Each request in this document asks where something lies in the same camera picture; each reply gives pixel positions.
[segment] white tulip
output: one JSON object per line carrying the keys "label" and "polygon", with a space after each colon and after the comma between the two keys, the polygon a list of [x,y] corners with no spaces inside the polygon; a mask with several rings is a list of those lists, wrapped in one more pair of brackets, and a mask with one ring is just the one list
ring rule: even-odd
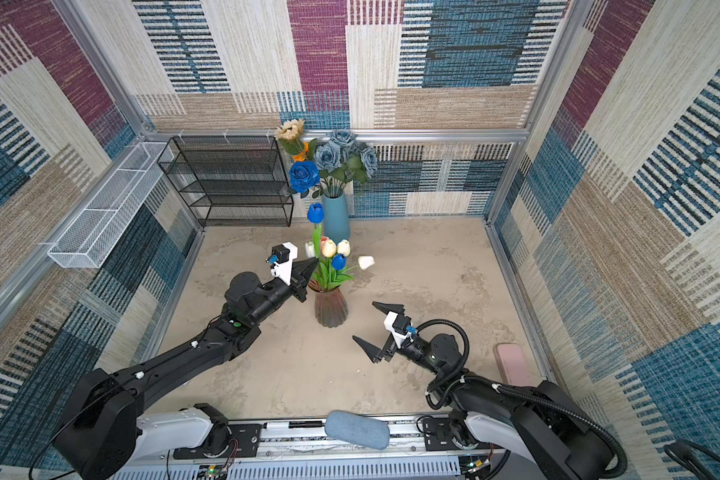
{"label": "white tulip", "polygon": [[365,270],[369,266],[376,263],[376,260],[373,259],[370,255],[363,255],[358,257],[358,265],[360,265],[360,270]]}
{"label": "white tulip", "polygon": [[342,241],[338,242],[338,245],[336,245],[336,253],[337,254],[349,256],[350,251],[351,250],[349,248],[349,240],[342,240]]}
{"label": "white tulip", "polygon": [[326,258],[331,258],[336,255],[336,244],[330,238],[322,245],[322,254]]}
{"label": "white tulip", "polygon": [[304,244],[304,251],[307,253],[307,258],[315,258],[317,256],[315,255],[315,244],[312,242]]}

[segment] blue rose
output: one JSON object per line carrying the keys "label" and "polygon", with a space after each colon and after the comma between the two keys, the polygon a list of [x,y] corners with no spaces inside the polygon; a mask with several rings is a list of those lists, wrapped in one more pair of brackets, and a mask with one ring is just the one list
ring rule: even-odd
{"label": "blue rose", "polygon": [[376,150],[373,147],[368,147],[360,153],[360,160],[362,160],[362,166],[365,167],[365,174],[368,178],[373,177],[378,170],[378,158],[376,157]]}
{"label": "blue rose", "polygon": [[322,222],[324,213],[322,212],[322,204],[312,204],[309,206],[307,211],[307,219],[313,224],[319,224]]}
{"label": "blue rose", "polygon": [[334,130],[331,133],[331,140],[335,141],[339,147],[351,147],[355,143],[355,135],[349,129]]}
{"label": "blue rose", "polygon": [[347,265],[347,257],[344,255],[336,255],[333,257],[333,260],[331,260],[331,266],[335,268],[336,270],[341,270]]}
{"label": "blue rose", "polygon": [[320,170],[333,172],[342,166],[342,148],[333,140],[328,140],[315,150],[315,164]]}
{"label": "blue rose", "polygon": [[291,188],[300,194],[320,183],[320,173],[315,162],[295,162],[288,175],[291,177]]}

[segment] robotic arm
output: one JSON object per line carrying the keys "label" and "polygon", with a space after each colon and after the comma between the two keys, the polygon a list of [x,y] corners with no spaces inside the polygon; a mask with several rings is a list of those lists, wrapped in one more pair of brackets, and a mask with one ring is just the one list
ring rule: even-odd
{"label": "robotic arm", "polygon": [[267,283],[261,284],[253,272],[235,276],[224,294],[221,314],[191,340],[144,363],[111,374],[96,369],[78,381],[62,411],[53,445],[82,478],[105,480],[130,458],[165,450],[165,435],[149,435],[157,427],[162,427],[160,434],[166,428],[171,432],[171,425],[181,427],[182,437],[192,438],[186,431],[192,425],[199,440],[188,443],[204,439],[209,452],[221,452],[227,444],[226,418],[212,407],[140,416],[184,382],[248,350],[261,333],[259,324],[288,298],[306,300],[307,283],[318,260],[294,262],[296,254],[290,243],[273,247],[268,261],[275,278]]}
{"label": "robotic arm", "polygon": [[[615,478],[626,471],[626,454],[607,430],[552,382],[536,388],[503,385],[467,370],[469,339],[448,320],[430,320],[413,328],[403,305],[374,302],[386,314],[390,332],[383,348],[353,337],[372,362],[390,361],[398,353],[429,370],[427,403],[433,409],[450,406],[448,423],[454,444],[475,448],[479,442],[496,443],[535,462],[550,479],[594,480]],[[441,333],[427,341],[419,333],[444,324],[461,335],[460,352],[452,335]],[[432,396],[439,398],[437,403]],[[618,462],[606,469],[616,456]]]}

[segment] gray eraser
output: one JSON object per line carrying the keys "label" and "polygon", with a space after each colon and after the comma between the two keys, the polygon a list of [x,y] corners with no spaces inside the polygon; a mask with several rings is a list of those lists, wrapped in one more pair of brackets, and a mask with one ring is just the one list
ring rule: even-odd
{"label": "gray eraser", "polygon": [[376,418],[335,411],[326,419],[326,435],[377,450],[389,445],[389,427]]}

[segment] pink case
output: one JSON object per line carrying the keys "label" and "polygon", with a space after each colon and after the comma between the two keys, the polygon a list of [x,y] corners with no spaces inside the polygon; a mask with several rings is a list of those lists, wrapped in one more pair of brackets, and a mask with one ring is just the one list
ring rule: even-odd
{"label": "pink case", "polygon": [[528,362],[517,343],[499,343],[494,347],[501,380],[515,386],[536,386],[530,377]]}

